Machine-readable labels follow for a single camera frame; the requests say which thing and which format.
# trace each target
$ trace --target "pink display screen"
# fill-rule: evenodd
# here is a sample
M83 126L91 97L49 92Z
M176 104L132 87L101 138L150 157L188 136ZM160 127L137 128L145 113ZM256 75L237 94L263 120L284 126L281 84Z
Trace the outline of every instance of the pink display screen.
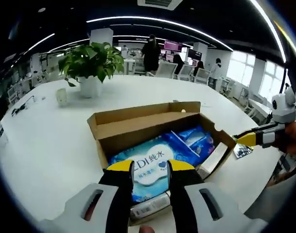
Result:
M175 42L165 41L164 49L181 52L182 46L180 44L175 43Z

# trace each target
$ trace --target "blue tissue package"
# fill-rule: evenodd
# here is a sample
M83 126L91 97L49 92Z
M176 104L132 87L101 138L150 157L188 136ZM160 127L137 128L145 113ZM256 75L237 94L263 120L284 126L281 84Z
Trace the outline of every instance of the blue tissue package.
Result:
M212 137L209 133L205 133L200 126L180 132L177 135L200 156L199 164L203 163L215 149Z
M131 159L135 161L133 201L143 202L168 190L166 162L169 159L199 165L201 158L174 132L125 150L109 161L109 165Z

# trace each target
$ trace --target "white pillar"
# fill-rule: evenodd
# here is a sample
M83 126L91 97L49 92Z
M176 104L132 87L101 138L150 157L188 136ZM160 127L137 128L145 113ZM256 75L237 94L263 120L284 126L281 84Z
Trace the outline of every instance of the white pillar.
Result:
M37 73L42 72L41 62L40 62L40 56L39 53L35 53L30 58L30 71L33 74L34 71L37 71Z
M207 47L208 47L207 45L204 45L204 44L202 44L200 42L196 42L196 43L193 44L193 50L202 53L201 61L203 63L205 63L205 60L206 60Z
M265 71L265 61L260 60L256 58L255 64L254 64L254 70L253 74L251 76L250 84L249 84L249 89L254 93L258 94L261 83L262 83L262 78L264 75Z
M110 45L112 45L112 40L113 40L113 30L110 28L96 29L90 32L90 40L89 40L90 44L92 42L97 42L97 43L108 42Z

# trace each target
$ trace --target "white flower pot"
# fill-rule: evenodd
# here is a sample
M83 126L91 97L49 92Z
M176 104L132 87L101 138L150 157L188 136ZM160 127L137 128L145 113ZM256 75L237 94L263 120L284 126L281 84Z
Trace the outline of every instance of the white flower pot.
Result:
M103 84L98 77L89 76L89 78L79 77L80 92L85 98L95 98L101 95Z

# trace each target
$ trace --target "cardboard box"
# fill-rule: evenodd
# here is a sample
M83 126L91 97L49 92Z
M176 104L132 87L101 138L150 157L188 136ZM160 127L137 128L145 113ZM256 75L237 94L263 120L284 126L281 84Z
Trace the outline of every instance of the cardboard box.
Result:
M215 130L214 123L200 113L200 107L200 102L173 102L94 113L87 122L96 140L102 168L107 168L108 158L125 149L171 130L181 132L200 125L206 132L210 132L215 151L223 153L216 156L218 161L210 161L209 172L213 172L231 154L236 142L226 132ZM201 165L196 169L201 174ZM145 219L151 220L158 214L131 222L131 225L142 223Z

